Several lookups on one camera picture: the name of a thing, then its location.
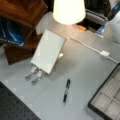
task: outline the metal grid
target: metal grid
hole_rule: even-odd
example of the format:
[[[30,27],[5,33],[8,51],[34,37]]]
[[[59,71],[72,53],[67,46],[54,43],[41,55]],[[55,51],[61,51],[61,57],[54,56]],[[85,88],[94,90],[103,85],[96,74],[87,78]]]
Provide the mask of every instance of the metal grid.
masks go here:
[[[0,120],[40,120],[0,82]]]

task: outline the box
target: box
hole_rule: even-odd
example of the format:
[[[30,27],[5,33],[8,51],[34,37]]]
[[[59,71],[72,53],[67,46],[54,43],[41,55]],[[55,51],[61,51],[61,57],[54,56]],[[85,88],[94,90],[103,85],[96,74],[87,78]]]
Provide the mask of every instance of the box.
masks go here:
[[[88,107],[105,120],[120,120],[120,64],[97,90]]]

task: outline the lampshade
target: lampshade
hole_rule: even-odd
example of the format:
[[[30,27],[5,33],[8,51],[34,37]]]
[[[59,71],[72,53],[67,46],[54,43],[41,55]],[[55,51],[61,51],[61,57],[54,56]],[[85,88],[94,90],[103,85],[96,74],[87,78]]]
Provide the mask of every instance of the lampshade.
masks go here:
[[[53,17],[65,25],[82,21],[85,17],[84,0],[55,0]]]

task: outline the desk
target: desk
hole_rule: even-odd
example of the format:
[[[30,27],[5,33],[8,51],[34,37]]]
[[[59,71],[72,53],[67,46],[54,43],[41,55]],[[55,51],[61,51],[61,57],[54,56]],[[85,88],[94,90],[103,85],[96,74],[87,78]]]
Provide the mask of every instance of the desk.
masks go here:
[[[64,36],[63,33],[61,30],[57,34]],[[120,47],[111,41],[90,31],[77,32],[73,37],[98,50],[110,51],[112,57],[120,61]],[[53,72],[33,86],[24,79],[31,69],[31,59],[8,66],[3,48],[0,47],[0,80],[42,120],[93,120],[87,114],[88,101],[116,64],[73,40],[66,41],[62,52],[64,56]],[[71,87],[63,107],[68,78],[71,79]]]

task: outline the black pen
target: black pen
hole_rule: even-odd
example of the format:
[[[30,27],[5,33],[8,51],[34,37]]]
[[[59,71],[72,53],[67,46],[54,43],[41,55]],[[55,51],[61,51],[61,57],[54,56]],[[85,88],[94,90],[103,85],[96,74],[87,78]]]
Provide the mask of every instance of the black pen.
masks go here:
[[[68,95],[69,87],[70,87],[70,79],[68,79],[67,83],[66,83],[66,90],[65,90],[64,98],[63,98],[63,106],[65,105],[66,100],[67,100],[67,95]]]

